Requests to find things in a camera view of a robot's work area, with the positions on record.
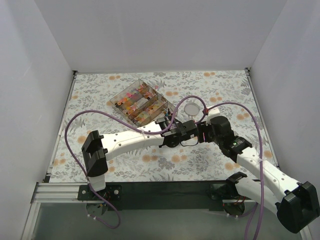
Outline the clear compartment candy box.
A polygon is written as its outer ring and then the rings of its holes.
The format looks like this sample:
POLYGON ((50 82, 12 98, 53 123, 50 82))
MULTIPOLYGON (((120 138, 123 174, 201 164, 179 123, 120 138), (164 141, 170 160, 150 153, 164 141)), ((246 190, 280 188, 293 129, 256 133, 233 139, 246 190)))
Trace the clear compartment candy box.
POLYGON ((146 82, 138 79, 110 99, 112 107, 131 125, 142 127, 172 115, 175 106, 146 82))

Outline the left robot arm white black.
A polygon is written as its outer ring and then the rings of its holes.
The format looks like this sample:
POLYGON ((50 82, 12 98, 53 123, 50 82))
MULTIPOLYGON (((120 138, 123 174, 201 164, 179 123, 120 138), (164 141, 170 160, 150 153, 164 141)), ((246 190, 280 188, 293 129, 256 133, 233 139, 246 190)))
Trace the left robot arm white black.
POLYGON ((92 131, 81 148, 88 183, 91 185, 89 194, 95 200, 101 200, 106 196, 107 162, 115 157, 151 146, 174 148, 181 142, 190 140, 199 134, 193 120, 180 122, 176 119, 168 130, 159 134, 151 134, 151 132, 164 130, 170 121, 170 117, 159 118, 139 127, 138 132, 127 130, 120 133, 100 134, 97 130, 92 131))

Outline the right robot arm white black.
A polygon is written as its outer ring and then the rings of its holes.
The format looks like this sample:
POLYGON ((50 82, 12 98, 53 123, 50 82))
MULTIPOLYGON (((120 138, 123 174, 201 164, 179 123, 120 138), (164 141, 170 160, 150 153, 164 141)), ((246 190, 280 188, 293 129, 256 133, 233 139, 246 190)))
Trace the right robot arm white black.
POLYGON ((216 116, 197 125, 200 143, 214 142, 226 157, 246 168, 271 191, 276 200, 272 206, 280 223, 290 232, 298 233, 320 216, 315 186, 298 182, 277 167, 259 158, 257 150, 245 138, 235 135, 229 120, 216 116))

